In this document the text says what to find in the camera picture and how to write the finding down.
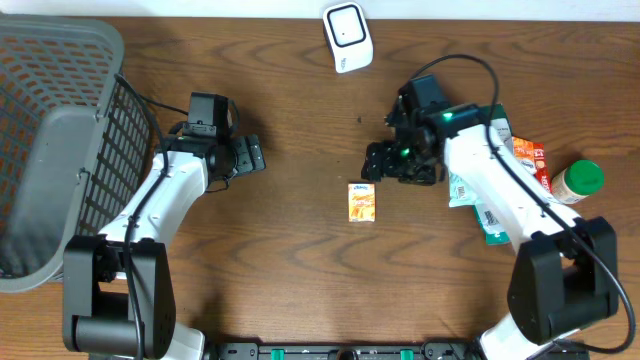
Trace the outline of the orange Kleenex tissue pack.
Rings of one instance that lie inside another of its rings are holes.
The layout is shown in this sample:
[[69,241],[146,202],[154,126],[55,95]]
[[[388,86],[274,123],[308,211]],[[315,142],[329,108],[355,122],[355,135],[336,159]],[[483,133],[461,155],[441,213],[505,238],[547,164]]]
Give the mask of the orange Kleenex tissue pack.
[[376,218],[376,193],[374,184],[352,183],[348,185],[348,219],[350,222],[374,222]]

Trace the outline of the teal wet wipes packet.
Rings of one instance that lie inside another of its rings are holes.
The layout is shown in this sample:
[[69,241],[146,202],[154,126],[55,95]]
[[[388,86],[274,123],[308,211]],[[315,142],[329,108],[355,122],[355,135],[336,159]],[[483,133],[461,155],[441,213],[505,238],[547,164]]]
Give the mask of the teal wet wipes packet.
[[477,194],[458,175],[449,173],[449,207],[474,206]]

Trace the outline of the green white 3M package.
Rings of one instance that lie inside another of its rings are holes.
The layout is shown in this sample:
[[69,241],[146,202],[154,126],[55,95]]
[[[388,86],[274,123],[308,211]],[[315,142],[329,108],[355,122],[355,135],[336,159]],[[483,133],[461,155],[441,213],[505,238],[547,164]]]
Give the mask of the green white 3M package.
[[[512,153],[512,128],[502,104],[498,104],[496,106],[492,116],[491,125],[497,130],[499,138],[504,143],[507,150]],[[480,197],[477,197],[474,204],[474,213],[476,220],[483,229],[487,245],[504,245],[510,242],[504,227],[499,223],[495,215],[480,199]]]

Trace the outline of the red Nescafe coffee sachet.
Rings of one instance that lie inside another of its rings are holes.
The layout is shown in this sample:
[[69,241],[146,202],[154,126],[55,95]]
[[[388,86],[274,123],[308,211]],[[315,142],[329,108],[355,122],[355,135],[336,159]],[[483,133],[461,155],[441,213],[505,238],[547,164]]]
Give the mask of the red Nescafe coffee sachet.
[[549,175],[549,170],[545,157],[544,145],[541,143],[533,144],[534,151],[534,164],[536,168],[535,177],[538,182],[543,186],[543,188],[551,193],[551,178]]

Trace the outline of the green lid white jar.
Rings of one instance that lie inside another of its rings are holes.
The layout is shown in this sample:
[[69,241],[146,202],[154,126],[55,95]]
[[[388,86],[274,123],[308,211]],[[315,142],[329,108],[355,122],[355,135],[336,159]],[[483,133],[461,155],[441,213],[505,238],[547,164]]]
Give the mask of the green lid white jar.
[[555,176],[554,197],[563,204],[576,204],[597,193],[604,185],[604,172],[593,161],[578,160]]

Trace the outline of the small orange snack box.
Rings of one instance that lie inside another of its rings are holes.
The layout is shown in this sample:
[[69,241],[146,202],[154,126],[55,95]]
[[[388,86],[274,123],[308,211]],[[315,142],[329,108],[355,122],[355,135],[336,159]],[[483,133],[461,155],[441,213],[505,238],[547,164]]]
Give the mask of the small orange snack box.
[[518,162],[531,174],[537,173],[534,157],[534,143],[516,136],[512,137],[513,154]]

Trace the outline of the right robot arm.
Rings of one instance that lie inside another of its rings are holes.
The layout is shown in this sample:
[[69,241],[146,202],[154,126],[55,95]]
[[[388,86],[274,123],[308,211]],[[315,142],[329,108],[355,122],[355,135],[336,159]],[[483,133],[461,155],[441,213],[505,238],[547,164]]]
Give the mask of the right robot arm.
[[475,104],[389,116],[391,141],[366,150],[362,176],[432,185],[435,165],[459,176],[506,231],[516,253],[509,312],[477,340],[469,359],[535,359],[587,352],[570,335],[615,315],[624,293],[617,241],[602,217],[582,218],[557,201],[505,148]]

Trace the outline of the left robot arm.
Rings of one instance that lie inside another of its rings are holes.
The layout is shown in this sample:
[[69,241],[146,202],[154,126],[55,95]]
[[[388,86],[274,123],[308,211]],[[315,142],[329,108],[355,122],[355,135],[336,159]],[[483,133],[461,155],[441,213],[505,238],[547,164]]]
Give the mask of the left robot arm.
[[171,136],[125,208],[63,254],[63,342],[115,359],[201,359],[205,336],[176,320],[167,248],[215,181],[264,170],[255,135]]

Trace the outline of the white barcode scanner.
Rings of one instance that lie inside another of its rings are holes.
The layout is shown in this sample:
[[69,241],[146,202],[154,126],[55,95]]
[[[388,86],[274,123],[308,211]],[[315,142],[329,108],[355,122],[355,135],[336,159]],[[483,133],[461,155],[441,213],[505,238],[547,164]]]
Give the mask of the white barcode scanner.
[[338,74],[372,63],[373,41],[359,4],[345,2],[330,6],[324,10],[322,20],[325,39]]

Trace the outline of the grey plastic shopping basket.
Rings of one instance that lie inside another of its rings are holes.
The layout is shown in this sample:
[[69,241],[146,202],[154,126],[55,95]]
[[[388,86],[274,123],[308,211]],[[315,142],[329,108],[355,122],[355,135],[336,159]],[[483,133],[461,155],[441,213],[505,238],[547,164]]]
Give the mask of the grey plastic shopping basket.
[[144,177],[151,129],[117,83],[121,35],[98,20],[1,19],[1,289],[62,276],[75,235],[93,235]]

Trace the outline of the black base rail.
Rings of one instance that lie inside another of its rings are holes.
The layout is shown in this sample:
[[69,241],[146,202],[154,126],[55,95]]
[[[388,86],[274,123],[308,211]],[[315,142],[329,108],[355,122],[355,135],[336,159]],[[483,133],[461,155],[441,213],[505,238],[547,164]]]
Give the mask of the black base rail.
[[465,342],[427,342],[422,345],[208,345],[208,360],[482,360],[478,346]]

